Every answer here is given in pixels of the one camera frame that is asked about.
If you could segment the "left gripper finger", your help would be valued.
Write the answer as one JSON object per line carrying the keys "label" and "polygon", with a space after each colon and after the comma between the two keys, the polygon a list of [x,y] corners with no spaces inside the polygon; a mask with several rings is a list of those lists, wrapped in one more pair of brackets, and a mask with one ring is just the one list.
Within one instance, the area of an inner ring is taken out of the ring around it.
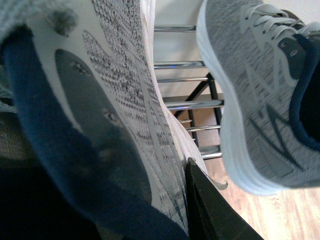
{"label": "left gripper finger", "polygon": [[213,183],[188,158],[185,168],[188,231],[191,240],[261,240],[228,204]]}

